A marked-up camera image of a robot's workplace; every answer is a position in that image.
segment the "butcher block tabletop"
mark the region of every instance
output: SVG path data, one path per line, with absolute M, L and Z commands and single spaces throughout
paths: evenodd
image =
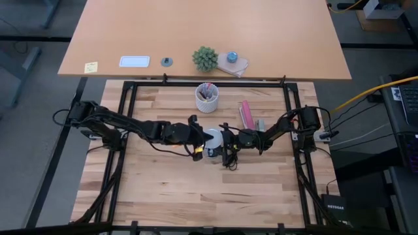
M 117 112 L 122 85 L 121 80 L 108 80 L 101 105 Z M 302 105 L 318 106 L 313 83 L 300 82 L 298 88 Z M 224 122 L 242 129 L 238 107 L 247 100 L 253 119 L 263 119 L 267 129 L 286 112 L 280 88 L 220 87 L 219 105 L 211 114 L 197 110 L 194 91 L 194 87 L 138 87 L 133 117 L 187 123 L 196 114 L 203 129 Z M 101 145 L 100 140 L 92 141 L 90 147 Z M 324 144 L 317 146 L 329 150 Z M 156 147 L 185 152 L 184 148 Z M 88 154 L 71 220 L 81 217 L 99 194 L 107 156 L 108 150 L 103 148 Z M 138 221 L 141 226 L 274 228 L 284 223 L 287 228 L 304 227 L 289 134 L 278 138 L 262 155 L 256 149 L 243 149 L 238 159 L 237 170 L 231 171 L 221 160 L 193 162 L 190 157 L 155 151 L 129 134 L 114 225 Z M 318 150 L 312 153 L 312 164 L 318 193 L 324 193 L 326 184 L 335 179 L 332 161 Z M 336 182 L 329 188 L 331 194 L 338 194 Z M 307 197 L 314 223 L 313 203 L 308 193 Z M 108 196 L 102 220 L 107 218 L 109 201 Z

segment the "small blue container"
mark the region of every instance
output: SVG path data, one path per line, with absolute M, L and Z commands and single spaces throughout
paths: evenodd
M 228 52 L 227 61 L 229 63 L 235 63 L 238 59 L 238 54 L 236 52 Z

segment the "gray floor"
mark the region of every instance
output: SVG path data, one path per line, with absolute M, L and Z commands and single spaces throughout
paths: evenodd
M 86 0 L 62 1 L 49 30 L 39 27 L 45 17 L 45 6 L 41 0 L 4 0 L 0 3 L 0 17 L 15 25 L 23 34 L 69 37 L 76 27 L 85 2 Z M 415 6 L 415 9 L 408 12 L 408 18 L 418 32 L 417 12 Z M 354 12 L 332 15 L 332 19 L 341 42 L 410 43 L 405 32 L 392 34 L 362 31 Z M 16 34 L 13 28 L 2 22 L 0 33 Z M 4 106 L 16 87 L 16 81 L 0 69 L 3 81 L 0 86 L 0 107 L 4 113 L 4 118 L 0 121 L 0 230 L 23 225 L 59 132 L 59 127 L 52 123 L 51 115 L 60 108 L 68 107 L 78 83 L 78 78 L 60 78 L 57 75 L 68 44 L 30 42 L 29 46 L 41 47 L 42 55 L 36 62 L 15 109 Z M 24 60 L 25 55 L 17 54 L 12 42 L 0 42 L 0 49 L 20 61 Z M 316 82 L 319 103 L 324 108 L 332 109 L 361 91 L 377 85 L 381 75 L 399 73 L 418 63 L 418 53 L 414 51 L 344 50 L 344 55 L 353 81 Z M 83 99 L 99 101 L 104 85 L 104 79 L 90 78 Z M 333 143 L 367 133 L 388 121 L 383 105 L 378 106 L 342 125 L 339 128 L 341 134 L 333 139 Z M 371 134 L 369 138 L 390 131 L 386 127 Z M 68 222 L 88 144 L 89 141 L 79 131 L 71 131 L 38 226 Z M 391 146 L 394 146 L 394 140 L 388 137 L 350 150 L 378 153 Z

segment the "wooden table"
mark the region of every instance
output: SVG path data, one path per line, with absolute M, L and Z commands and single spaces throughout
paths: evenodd
M 101 105 L 116 111 L 122 85 L 123 81 L 108 80 Z M 298 88 L 302 105 L 318 105 L 313 83 L 298 83 Z M 220 87 L 217 110 L 203 114 L 195 108 L 194 89 L 139 87 L 133 117 L 187 123 L 187 118 L 196 114 L 204 129 L 223 122 L 243 128 L 238 106 L 246 99 L 253 117 L 263 118 L 269 128 L 286 111 L 282 89 Z M 94 141 L 90 147 L 100 145 L 100 141 Z M 317 146 L 329 150 L 327 145 Z M 99 194 L 107 155 L 107 149 L 98 149 L 87 156 L 72 220 L 78 219 Z M 219 161 L 193 162 L 190 157 L 155 151 L 130 134 L 114 224 L 130 225 L 136 220 L 141 226 L 274 228 L 284 223 L 286 228 L 303 227 L 290 136 L 277 139 L 261 156 L 255 149 L 244 149 L 238 158 L 238 169 L 230 171 Z M 320 150 L 312 153 L 312 161 L 321 194 L 326 184 L 335 179 L 334 168 L 330 157 Z M 335 182 L 330 184 L 330 192 L 338 194 Z M 313 204 L 307 197 L 314 223 Z
M 230 77 L 195 68 L 200 46 L 248 59 L 244 78 L 351 79 L 324 0 L 89 0 L 59 74 Z M 150 65 L 120 68 L 124 55 L 148 55 Z M 97 72 L 85 74 L 91 62 Z

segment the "pink object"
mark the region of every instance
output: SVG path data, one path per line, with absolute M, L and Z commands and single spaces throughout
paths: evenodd
M 251 116 L 251 111 L 249 110 L 249 105 L 247 101 L 242 101 L 242 113 L 244 115 L 247 127 L 251 130 L 255 130 L 253 117 Z

